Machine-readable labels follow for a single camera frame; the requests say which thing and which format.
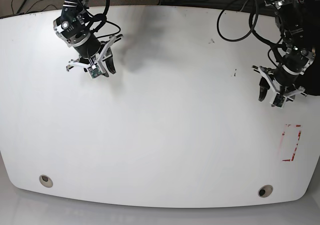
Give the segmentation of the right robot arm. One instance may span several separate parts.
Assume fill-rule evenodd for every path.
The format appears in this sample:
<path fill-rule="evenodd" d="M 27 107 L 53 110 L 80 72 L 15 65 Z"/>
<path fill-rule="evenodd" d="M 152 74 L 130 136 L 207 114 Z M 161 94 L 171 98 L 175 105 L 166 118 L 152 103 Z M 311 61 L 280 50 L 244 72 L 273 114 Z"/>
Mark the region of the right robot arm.
<path fill-rule="evenodd" d="M 64 0 L 61 15 L 53 21 L 55 34 L 68 47 L 74 48 L 78 58 L 71 59 L 66 70 L 78 67 L 91 78 L 115 74 L 112 45 L 123 37 L 121 28 L 108 21 L 110 0 L 105 0 L 102 13 L 89 12 L 89 0 Z"/>

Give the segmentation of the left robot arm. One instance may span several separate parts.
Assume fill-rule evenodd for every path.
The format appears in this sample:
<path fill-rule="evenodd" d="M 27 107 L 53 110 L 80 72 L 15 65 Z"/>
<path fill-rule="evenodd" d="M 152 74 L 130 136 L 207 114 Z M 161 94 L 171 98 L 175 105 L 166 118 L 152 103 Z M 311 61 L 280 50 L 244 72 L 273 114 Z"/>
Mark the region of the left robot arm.
<path fill-rule="evenodd" d="M 269 45 L 277 66 L 263 68 L 271 81 L 279 84 L 276 101 L 286 93 L 304 88 L 307 95 L 320 94 L 320 0 L 264 0 L 275 9 L 275 22 L 282 43 L 271 42 L 253 31 Z"/>

